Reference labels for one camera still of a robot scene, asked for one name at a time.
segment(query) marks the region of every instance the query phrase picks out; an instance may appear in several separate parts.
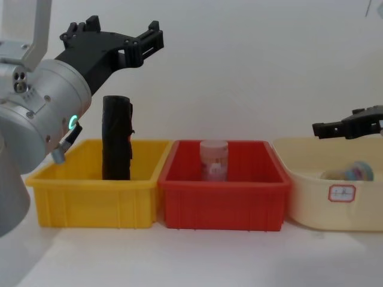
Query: white label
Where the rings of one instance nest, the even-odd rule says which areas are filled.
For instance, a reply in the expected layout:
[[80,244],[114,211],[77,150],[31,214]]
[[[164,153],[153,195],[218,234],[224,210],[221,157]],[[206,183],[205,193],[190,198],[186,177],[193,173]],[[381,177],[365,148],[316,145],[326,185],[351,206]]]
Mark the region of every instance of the white label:
[[330,187],[329,200],[333,202],[353,202],[356,188],[353,185],[333,185]]

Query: black cylindrical object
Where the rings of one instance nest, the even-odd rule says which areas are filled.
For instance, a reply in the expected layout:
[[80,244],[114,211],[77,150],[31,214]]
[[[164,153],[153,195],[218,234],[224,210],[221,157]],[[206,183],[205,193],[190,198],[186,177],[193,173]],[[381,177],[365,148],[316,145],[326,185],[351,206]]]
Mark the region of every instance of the black cylindrical object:
[[128,97],[105,96],[102,113],[102,179],[130,180],[133,105]]

